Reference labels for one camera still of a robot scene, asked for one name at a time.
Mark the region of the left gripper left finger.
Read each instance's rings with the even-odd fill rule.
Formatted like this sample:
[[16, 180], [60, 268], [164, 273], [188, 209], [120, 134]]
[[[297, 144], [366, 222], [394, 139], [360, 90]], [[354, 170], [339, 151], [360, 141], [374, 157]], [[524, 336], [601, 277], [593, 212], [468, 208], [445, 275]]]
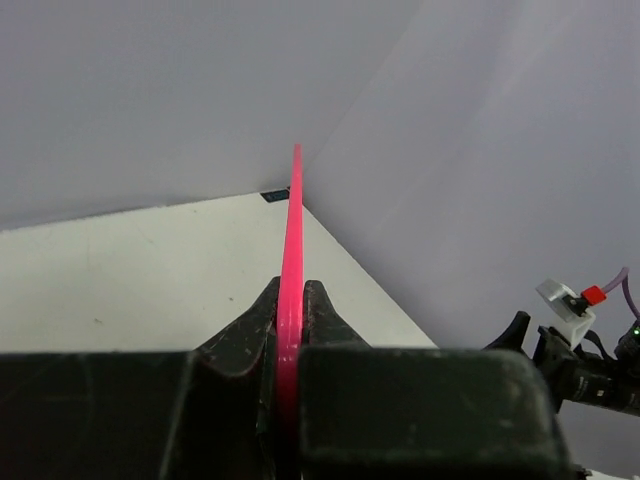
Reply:
[[274, 479], [275, 314], [270, 280], [237, 319], [196, 349], [192, 472], [197, 479]]

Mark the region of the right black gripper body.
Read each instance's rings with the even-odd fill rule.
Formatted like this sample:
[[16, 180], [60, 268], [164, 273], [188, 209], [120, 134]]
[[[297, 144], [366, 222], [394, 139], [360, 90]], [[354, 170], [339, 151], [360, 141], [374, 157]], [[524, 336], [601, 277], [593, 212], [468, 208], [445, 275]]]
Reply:
[[600, 353], [572, 350], [552, 327], [538, 328], [539, 339], [529, 360], [544, 377], [554, 406], [572, 401], [627, 415], [639, 415], [639, 361], [609, 356], [597, 334], [586, 339]]

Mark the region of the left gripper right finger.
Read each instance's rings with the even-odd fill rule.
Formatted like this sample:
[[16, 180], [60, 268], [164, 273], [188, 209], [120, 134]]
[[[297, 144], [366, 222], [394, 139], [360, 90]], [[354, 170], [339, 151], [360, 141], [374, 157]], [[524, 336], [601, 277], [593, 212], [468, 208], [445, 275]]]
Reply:
[[303, 291], [302, 347], [371, 347], [336, 311], [328, 292], [319, 280], [308, 280]]

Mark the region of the pink framed whiteboard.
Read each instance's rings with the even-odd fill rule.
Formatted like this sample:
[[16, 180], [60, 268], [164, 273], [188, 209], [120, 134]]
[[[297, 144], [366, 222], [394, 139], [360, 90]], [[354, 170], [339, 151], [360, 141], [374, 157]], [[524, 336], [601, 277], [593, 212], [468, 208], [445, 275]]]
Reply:
[[298, 356], [304, 323], [303, 153], [293, 150], [280, 287], [276, 311], [276, 477], [298, 479]]

